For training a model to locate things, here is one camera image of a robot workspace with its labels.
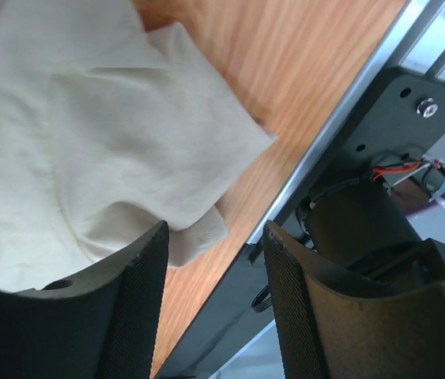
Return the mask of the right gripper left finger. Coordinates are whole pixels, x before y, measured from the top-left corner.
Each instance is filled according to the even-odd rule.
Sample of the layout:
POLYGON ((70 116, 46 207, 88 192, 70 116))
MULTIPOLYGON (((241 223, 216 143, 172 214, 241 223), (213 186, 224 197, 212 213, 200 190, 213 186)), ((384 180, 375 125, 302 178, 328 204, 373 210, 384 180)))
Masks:
POLYGON ((0 378, 147 378, 169 230, 159 222, 45 288, 0 291, 0 378))

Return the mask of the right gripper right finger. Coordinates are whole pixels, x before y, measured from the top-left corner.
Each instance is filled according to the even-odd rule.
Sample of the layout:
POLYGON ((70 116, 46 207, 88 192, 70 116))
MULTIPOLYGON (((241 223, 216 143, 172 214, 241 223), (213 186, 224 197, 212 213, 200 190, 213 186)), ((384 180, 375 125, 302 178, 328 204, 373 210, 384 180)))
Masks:
POLYGON ((287 378, 445 378, 445 281, 408 291, 263 232, 287 378))

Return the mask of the beige t shirt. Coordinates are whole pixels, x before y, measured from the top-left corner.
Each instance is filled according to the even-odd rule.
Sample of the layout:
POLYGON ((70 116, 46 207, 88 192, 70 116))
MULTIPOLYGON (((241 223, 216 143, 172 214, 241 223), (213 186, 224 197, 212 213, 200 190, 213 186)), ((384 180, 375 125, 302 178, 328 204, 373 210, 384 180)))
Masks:
POLYGON ((217 202, 276 137, 181 24, 128 1, 0 1, 0 290, 41 288, 159 221, 168 264, 228 235, 217 202))

